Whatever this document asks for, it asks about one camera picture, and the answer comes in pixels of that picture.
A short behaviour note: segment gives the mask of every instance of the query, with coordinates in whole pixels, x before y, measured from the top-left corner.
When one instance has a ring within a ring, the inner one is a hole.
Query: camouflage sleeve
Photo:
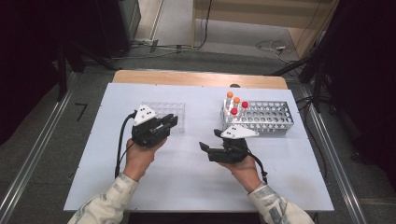
[[[268,224],[273,223],[309,223],[311,217],[299,206],[280,197],[268,185],[261,184],[248,198],[254,203]]]
[[[68,223],[120,223],[137,185],[138,182],[120,174],[106,193],[84,203]]]

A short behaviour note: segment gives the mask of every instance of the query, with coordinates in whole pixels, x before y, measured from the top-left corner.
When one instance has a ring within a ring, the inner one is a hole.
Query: forearm
[[[120,174],[104,194],[83,204],[68,223],[120,223],[138,182]]]
[[[249,193],[248,197],[268,224],[314,223],[303,209],[280,197],[268,185],[259,185],[253,192]]]

